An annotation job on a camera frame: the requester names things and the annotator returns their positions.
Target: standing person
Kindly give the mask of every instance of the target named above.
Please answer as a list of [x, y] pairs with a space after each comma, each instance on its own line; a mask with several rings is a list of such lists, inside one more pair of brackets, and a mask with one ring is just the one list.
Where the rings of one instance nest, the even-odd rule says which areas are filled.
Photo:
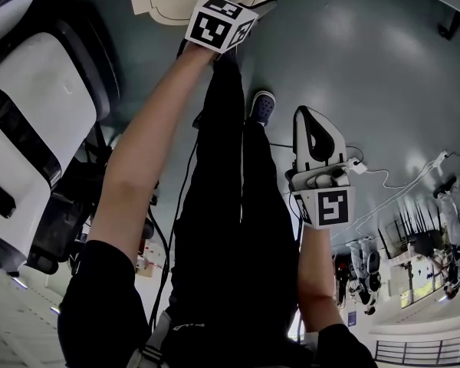
[[[446, 231], [452, 246], [452, 260], [448, 265], [447, 284], [444, 286], [446, 297], [451, 300], [458, 293], [460, 271], [460, 182], [452, 177], [447, 183], [438, 187], [433, 196], [438, 199], [446, 220]], [[437, 270], [443, 266], [432, 260]]]
[[350, 293], [358, 293], [361, 302], [363, 305], [366, 305], [365, 314], [367, 315], [375, 313], [378, 290], [380, 289], [379, 275], [369, 274], [368, 272], [368, 260], [372, 253], [371, 242], [370, 238], [362, 238], [360, 243], [358, 241], [347, 243], [347, 246], [351, 250], [351, 261], [353, 262], [354, 272], [360, 283], [356, 289], [350, 289]]
[[[213, 62], [197, 164], [176, 222], [173, 290], [149, 338], [133, 265], [184, 104], [212, 58], [188, 46], [110, 157], [60, 306], [68, 366], [345, 366], [351, 356], [376, 366], [335, 306], [329, 231], [305, 228], [299, 254], [265, 135], [274, 97], [257, 93], [244, 124], [242, 79], [230, 54]], [[297, 305], [306, 331], [319, 334], [314, 352], [288, 338]]]

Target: gray pants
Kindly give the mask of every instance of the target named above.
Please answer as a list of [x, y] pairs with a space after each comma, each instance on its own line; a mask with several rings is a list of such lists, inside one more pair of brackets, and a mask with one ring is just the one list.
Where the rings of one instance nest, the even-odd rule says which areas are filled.
[[440, 194], [442, 212], [446, 218], [448, 238], [452, 245], [460, 245], [460, 188], [456, 182], [446, 194]]
[[[352, 241], [348, 244], [351, 249], [351, 261], [353, 262], [354, 272], [358, 278], [366, 279], [368, 276], [368, 257], [371, 253], [370, 240], [364, 238], [358, 241]], [[363, 260], [361, 260], [360, 250], [363, 251]]]

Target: white marker cube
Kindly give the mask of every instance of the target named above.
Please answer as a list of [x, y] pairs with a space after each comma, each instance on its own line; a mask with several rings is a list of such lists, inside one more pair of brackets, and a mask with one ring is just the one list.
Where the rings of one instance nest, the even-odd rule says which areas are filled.
[[354, 217], [352, 186], [293, 192], [304, 222], [315, 229], [348, 225]]
[[245, 40], [258, 14], [229, 0], [198, 0], [186, 40], [225, 53]]

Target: person in black shirt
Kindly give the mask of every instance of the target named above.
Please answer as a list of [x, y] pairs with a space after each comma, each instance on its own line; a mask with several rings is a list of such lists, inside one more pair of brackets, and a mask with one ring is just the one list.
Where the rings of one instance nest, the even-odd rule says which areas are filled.
[[[329, 231], [306, 227], [299, 253], [265, 136], [274, 98], [258, 94], [244, 125], [242, 79], [228, 55], [213, 62], [169, 308], [150, 336], [133, 286], [140, 236], [184, 104], [213, 57], [190, 44], [110, 157], [60, 306], [67, 366], [376, 366], [337, 311]], [[318, 333], [312, 350], [288, 338], [297, 307]]]

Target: black t-shirt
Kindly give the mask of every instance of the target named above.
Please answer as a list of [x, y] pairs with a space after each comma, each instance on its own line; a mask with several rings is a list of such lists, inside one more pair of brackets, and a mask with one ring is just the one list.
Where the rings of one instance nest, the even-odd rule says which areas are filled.
[[[89, 241], [80, 253], [74, 276], [60, 305], [58, 335], [70, 368], [124, 368], [133, 351], [143, 348], [149, 328], [134, 287], [128, 257], [101, 241]], [[346, 326], [322, 330], [316, 353], [292, 340], [265, 340], [243, 328], [238, 336], [221, 326], [171, 328], [163, 342], [163, 359], [181, 366], [376, 366], [368, 349]]]

